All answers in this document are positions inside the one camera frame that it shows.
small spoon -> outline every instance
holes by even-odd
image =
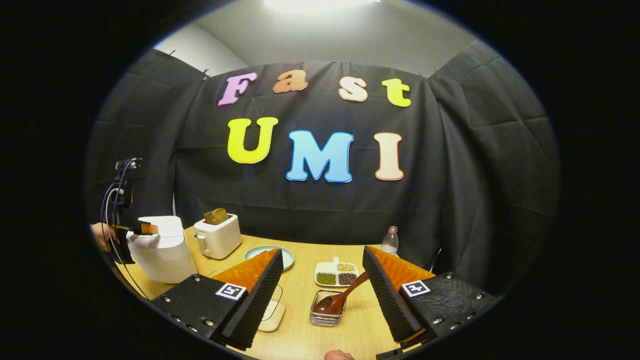
[[[347,299],[349,293],[352,292],[353,289],[357,288],[358,285],[367,280],[369,280],[369,274],[363,272],[362,274],[360,274],[360,276],[358,276],[357,279],[355,279],[351,283],[351,286],[349,286],[349,288],[343,293],[336,296],[327,296],[324,299],[320,300],[320,302],[318,302],[316,306],[314,306],[313,312],[325,315],[338,315],[340,311],[342,311],[342,308],[344,307],[344,301]]]

black fabric backdrop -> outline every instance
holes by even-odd
[[[307,73],[308,87],[274,93],[277,76],[293,69]],[[253,71],[257,80],[235,104],[216,104],[228,77]],[[365,79],[369,98],[342,99],[343,76]],[[136,193],[128,218],[170,215],[175,192],[185,227],[218,207],[238,215],[244,234],[289,241],[379,243],[397,225],[402,258],[426,268],[435,263],[434,272],[455,271],[497,295],[521,278],[548,236],[559,195],[549,119],[519,74],[480,42],[430,78],[345,61],[277,63],[202,78],[151,50],[119,82],[88,149],[92,221],[115,161],[141,156],[143,168],[129,177]],[[409,85],[408,108],[387,99],[381,82],[391,78]],[[259,117],[278,119],[270,152],[256,164],[236,163],[227,154],[227,123],[252,120],[244,141],[252,150]],[[320,148],[332,133],[351,133],[353,180],[287,180],[294,130],[310,131]],[[399,181],[374,176],[380,158],[373,134],[384,131],[403,137]]]

wooden table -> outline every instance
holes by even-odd
[[[198,273],[202,275],[209,275],[215,270],[227,269],[244,261],[247,250],[261,245],[284,247],[295,257],[293,265],[282,273],[279,282],[283,291],[280,301],[285,306],[280,326],[273,332],[258,331],[252,347],[246,351],[234,350],[264,360],[321,360],[328,351],[340,349],[351,353],[357,360],[373,360],[376,354],[399,347],[391,337],[369,281],[349,295],[344,316],[338,325],[323,327],[312,325],[309,321],[311,302],[316,291],[322,288],[314,281],[316,264],[333,261],[337,256],[340,261],[355,264],[362,273],[365,271],[362,267],[363,245],[318,245],[242,235],[242,244],[238,248],[225,259],[215,260],[200,253],[193,227],[186,229],[184,234]],[[124,277],[131,282],[127,272],[121,265],[118,266]],[[127,268],[150,299],[175,286],[149,279],[138,264],[128,265]],[[341,291],[346,289],[325,288]],[[279,292],[280,289],[276,288],[274,294]]]

